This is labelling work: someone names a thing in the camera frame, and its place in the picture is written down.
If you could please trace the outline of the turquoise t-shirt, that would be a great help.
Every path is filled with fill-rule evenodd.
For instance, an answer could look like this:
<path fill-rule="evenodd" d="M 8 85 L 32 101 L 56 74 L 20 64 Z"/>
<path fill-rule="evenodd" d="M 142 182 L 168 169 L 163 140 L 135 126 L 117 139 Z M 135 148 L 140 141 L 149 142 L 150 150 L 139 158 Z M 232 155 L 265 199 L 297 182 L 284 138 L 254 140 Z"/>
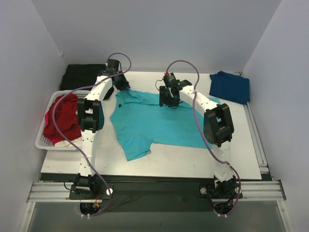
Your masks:
<path fill-rule="evenodd" d="M 192 107 L 185 102 L 175 109 L 160 107 L 158 94 L 118 92 L 110 120 L 128 161 L 146 156 L 153 143 L 206 148 Z"/>

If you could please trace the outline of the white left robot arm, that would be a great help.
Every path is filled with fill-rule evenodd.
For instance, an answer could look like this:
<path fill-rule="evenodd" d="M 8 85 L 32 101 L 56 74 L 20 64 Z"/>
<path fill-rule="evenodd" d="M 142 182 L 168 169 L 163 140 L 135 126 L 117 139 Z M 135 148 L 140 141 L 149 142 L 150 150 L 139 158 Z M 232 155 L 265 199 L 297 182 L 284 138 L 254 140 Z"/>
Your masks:
<path fill-rule="evenodd" d="M 81 128 L 82 146 L 80 166 L 74 181 L 76 189 L 87 199 L 92 199 L 101 188 L 96 183 L 99 176 L 94 170 L 94 144 L 98 131 L 104 126 L 102 101 L 111 96 L 114 89 L 129 89 L 129 83 L 122 73 L 121 63 L 109 58 L 105 69 L 98 75 L 97 81 L 90 92 L 77 102 L 78 125 Z"/>

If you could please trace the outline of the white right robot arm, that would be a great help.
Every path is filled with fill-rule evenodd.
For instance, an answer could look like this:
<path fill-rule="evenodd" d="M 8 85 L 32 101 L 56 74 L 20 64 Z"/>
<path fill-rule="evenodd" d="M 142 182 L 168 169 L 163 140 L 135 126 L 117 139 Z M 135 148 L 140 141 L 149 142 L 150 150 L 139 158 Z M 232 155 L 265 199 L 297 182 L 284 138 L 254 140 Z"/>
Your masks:
<path fill-rule="evenodd" d="M 162 78 L 164 85 L 159 87 L 159 106 L 176 108 L 180 102 L 192 106 L 198 131 L 203 141 L 211 144 L 209 149 L 216 160 L 214 177 L 219 181 L 214 185 L 214 193 L 225 197 L 231 192 L 229 180 L 234 178 L 231 168 L 230 144 L 234 125 L 227 104 L 217 104 L 195 89 L 187 80 L 176 79 L 174 73 L 166 72 Z"/>

